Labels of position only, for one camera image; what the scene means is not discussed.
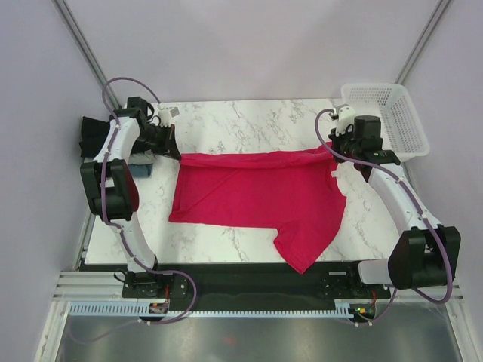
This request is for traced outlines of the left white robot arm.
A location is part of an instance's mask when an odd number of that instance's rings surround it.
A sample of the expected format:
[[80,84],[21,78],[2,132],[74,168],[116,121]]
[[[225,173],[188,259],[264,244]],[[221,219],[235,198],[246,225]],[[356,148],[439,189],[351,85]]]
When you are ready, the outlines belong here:
[[142,97],[129,97],[126,107],[116,109],[108,122],[84,118],[82,127],[106,129],[96,140],[94,150],[85,153],[88,160],[80,167],[88,206],[115,233],[122,245],[128,270],[144,273],[140,289],[148,296],[159,296],[165,290],[165,277],[156,271],[157,258],[148,246],[137,212],[140,196],[128,166],[132,155],[149,151],[154,155],[181,160],[171,121],[154,122],[162,114],[171,116],[169,109],[155,111]]

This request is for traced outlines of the red t shirt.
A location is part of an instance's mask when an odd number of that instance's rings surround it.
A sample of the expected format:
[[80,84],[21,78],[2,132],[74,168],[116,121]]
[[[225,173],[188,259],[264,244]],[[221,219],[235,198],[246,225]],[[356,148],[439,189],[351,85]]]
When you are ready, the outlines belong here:
[[185,154],[168,219],[237,228],[275,229],[282,259],[304,273],[340,230],[346,196],[323,146],[253,154]]

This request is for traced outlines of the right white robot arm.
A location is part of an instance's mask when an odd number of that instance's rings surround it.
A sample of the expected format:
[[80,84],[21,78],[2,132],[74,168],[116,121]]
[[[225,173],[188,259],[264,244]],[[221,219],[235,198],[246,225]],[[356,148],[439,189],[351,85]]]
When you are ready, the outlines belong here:
[[454,279],[461,236],[444,226],[405,180],[394,151],[383,148],[381,121],[376,116],[351,116],[329,134],[336,161],[351,161],[383,200],[399,238],[385,262],[361,262],[346,277],[347,291],[364,296],[373,284],[389,282],[400,290],[444,286]]

